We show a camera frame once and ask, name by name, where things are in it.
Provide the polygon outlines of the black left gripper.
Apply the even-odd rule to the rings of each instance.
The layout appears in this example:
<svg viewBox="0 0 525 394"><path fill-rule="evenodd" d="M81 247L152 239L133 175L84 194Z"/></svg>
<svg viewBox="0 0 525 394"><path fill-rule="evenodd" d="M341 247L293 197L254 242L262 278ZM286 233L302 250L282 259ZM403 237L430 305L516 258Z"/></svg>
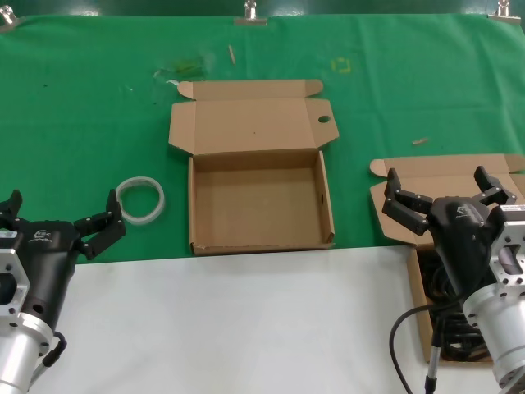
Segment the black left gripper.
<svg viewBox="0 0 525 394"><path fill-rule="evenodd" d="M22 202L19 190L1 202L1 229L16 233L11 241L1 239L1 247L16 251L30 282L21 312L55 330L79 254L94 259L126 234L121 206L111 189L104 212L72 224L19 219Z"/></svg>

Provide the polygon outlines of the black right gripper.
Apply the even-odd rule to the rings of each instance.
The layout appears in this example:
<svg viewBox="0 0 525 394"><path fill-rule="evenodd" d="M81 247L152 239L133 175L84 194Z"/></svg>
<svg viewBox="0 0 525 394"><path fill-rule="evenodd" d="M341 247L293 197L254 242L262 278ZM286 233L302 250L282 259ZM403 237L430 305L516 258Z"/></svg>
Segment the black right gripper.
<svg viewBox="0 0 525 394"><path fill-rule="evenodd" d="M483 166L474 172L480 193L474 197L431 197L403 189L397 171L387 174L382 212L415 235L430 231L449 278L453 302L495 281L489 268L494 226L488 222L491 204L514 204L517 197Z"/></svg>

